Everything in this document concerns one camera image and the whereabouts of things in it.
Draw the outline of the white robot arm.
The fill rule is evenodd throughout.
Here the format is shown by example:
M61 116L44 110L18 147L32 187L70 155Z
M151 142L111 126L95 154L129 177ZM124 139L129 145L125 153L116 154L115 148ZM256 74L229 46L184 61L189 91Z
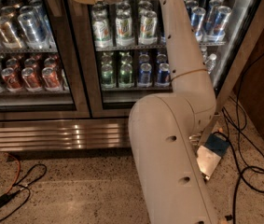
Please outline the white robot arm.
M122 0L74 0L93 5ZM218 224L189 141L215 114L214 88L183 0L159 0L172 92L148 95L129 116L129 137L151 224Z

